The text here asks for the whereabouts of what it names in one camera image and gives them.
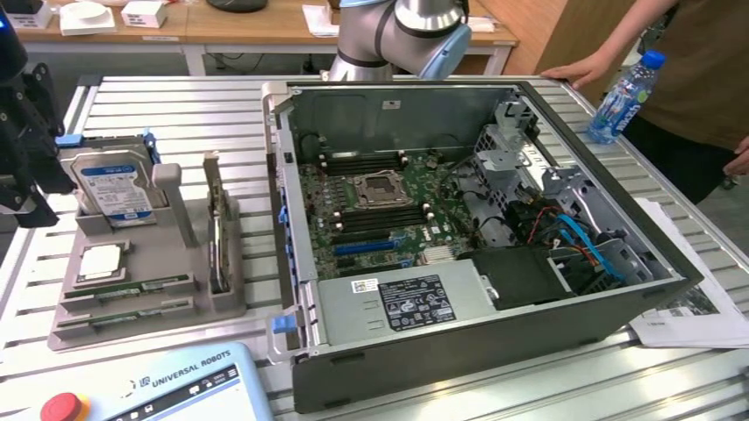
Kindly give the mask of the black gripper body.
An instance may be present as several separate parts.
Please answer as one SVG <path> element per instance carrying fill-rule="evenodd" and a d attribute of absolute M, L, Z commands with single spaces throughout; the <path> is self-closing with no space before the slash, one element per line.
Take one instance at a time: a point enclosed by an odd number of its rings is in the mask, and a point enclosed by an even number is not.
<path fill-rule="evenodd" d="M 0 83 L 9 83 L 28 63 L 28 54 L 13 29 L 5 9 L 0 10 Z"/>

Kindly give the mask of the person right hand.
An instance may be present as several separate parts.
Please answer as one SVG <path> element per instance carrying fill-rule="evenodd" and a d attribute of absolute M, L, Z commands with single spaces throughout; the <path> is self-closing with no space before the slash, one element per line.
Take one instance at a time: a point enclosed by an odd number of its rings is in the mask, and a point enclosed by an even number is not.
<path fill-rule="evenodd" d="M 548 79 L 567 81 L 570 86 L 578 90 L 603 76 L 610 65 L 611 57 L 596 52 L 568 65 L 547 69 L 539 75 Z"/>

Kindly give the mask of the person left hand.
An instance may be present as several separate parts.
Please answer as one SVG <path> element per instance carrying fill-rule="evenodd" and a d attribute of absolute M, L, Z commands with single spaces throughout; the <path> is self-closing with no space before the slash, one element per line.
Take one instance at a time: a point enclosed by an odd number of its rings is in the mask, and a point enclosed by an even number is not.
<path fill-rule="evenodd" d="M 745 137 L 734 150 L 735 157 L 723 166 L 726 176 L 743 176 L 749 172 L 749 137 Z"/>

